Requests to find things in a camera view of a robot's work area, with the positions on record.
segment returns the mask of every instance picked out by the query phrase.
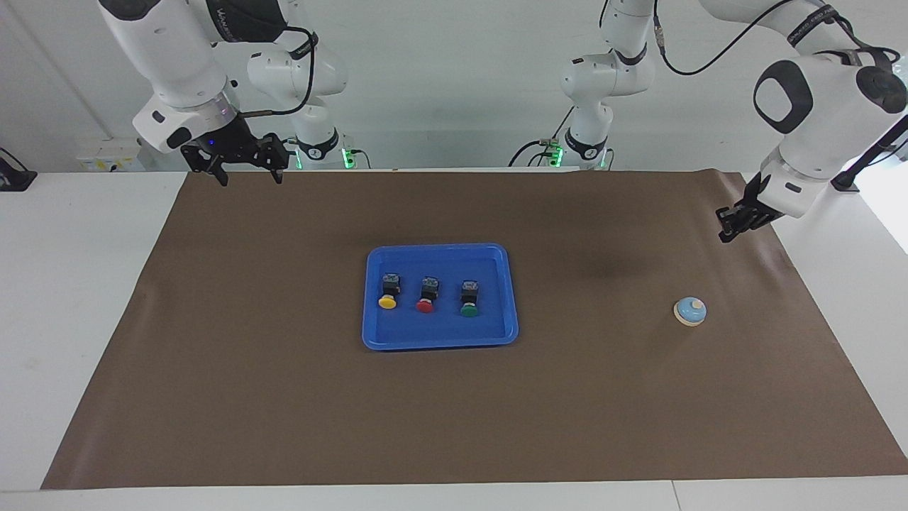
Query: plastic tray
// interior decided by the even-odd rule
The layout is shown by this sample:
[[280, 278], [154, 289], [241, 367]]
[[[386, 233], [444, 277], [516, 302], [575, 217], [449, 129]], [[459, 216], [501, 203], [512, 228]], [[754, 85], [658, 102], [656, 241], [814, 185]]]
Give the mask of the plastic tray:
[[[400, 275], [397, 308], [379, 307], [381, 278]], [[435, 312], [416, 310], [422, 278], [440, 281]], [[479, 282], [479, 315], [460, 315], [460, 286]], [[518, 336], [508, 253], [496, 244], [383, 246], [369, 254], [362, 342], [376, 351], [502, 346]]]

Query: green button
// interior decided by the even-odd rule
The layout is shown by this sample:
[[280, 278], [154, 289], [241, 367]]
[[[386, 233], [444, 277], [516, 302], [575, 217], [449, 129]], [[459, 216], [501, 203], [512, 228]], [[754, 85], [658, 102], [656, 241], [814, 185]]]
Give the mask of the green button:
[[472, 304], [466, 304], [460, 308], [460, 313], [464, 317], [476, 317], [479, 316], [479, 309], [477, 309], [476, 306]]

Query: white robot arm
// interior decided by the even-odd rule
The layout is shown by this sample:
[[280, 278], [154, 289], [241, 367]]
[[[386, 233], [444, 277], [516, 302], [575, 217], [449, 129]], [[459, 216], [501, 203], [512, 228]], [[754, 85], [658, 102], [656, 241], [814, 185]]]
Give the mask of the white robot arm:
[[[744, 198], [716, 211], [728, 243], [783, 215], [803, 216], [845, 164], [895, 125], [906, 107], [904, 83], [889, 51], [854, 36], [818, 0], [700, 0], [713, 16], [753, 23], [785, 36], [800, 56], [767, 68], [757, 81], [757, 113], [784, 135], [747, 185]], [[664, 42], [659, 41], [664, 55]]]
[[[800, 56], [771, 65], [757, 82], [757, 113], [785, 137], [747, 186], [745, 197], [716, 212], [720, 238], [730, 242], [783, 215], [801, 217], [848, 160], [872, 146], [903, 116], [904, 83], [892, 73], [891, 50], [869, 46], [851, 24], [820, 0], [699, 0], [710, 15], [760, 25], [787, 38]], [[562, 78], [574, 101], [573, 125], [565, 133], [567, 165], [590, 168], [601, 161], [614, 95], [646, 90], [653, 66], [646, 35], [655, 25], [666, 64], [665, 38], [657, 0], [611, 0], [602, 31], [612, 47], [606, 55], [575, 59]]]
[[575, 112], [565, 132], [564, 165], [600, 165], [614, 118], [605, 101], [646, 91], [653, 84], [656, 68], [646, 58], [646, 37], [652, 26], [652, 0], [608, 2], [601, 27], [611, 50], [583, 55], [565, 67], [561, 89], [574, 102]]
[[[194, 172], [215, 175], [222, 185], [228, 181], [226, 163], [267, 168], [280, 183], [289, 163], [281, 139], [255, 138], [245, 119], [290, 115], [300, 145], [312, 147], [307, 158], [322, 165], [340, 161], [340, 136], [317, 96], [342, 91], [346, 68], [318, 45], [318, 36], [302, 29], [308, 19], [298, 0], [99, 0], [99, 5], [120, 46], [152, 83], [154, 96], [133, 124], [159, 151], [181, 149]], [[279, 46], [253, 55], [248, 70], [257, 88], [289, 110], [241, 113], [232, 93], [235, 83], [213, 58], [211, 42], [220, 41]]]

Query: white table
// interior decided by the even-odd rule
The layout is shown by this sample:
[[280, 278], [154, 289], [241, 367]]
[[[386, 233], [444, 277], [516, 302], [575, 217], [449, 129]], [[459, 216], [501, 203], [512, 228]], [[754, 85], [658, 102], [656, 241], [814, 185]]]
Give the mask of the white table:
[[[0, 511], [908, 509], [908, 476], [38, 492], [183, 179], [44, 174], [0, 195]], [[775, 229], [908, 452], [908, 255], [860, 196], [831, 189]]]

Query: yellow button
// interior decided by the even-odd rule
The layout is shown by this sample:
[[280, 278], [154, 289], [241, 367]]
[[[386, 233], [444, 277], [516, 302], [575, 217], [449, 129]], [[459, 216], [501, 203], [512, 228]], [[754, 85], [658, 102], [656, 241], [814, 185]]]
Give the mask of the yellow button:
[[379, 307], [381, 307], [383, 309], [391, 310], [392, 308], [394, 308], [396, 306], [397, 306], [397, 301], [394, 299], [393, 296], [383, 296], [382, 298], [379, 299]]

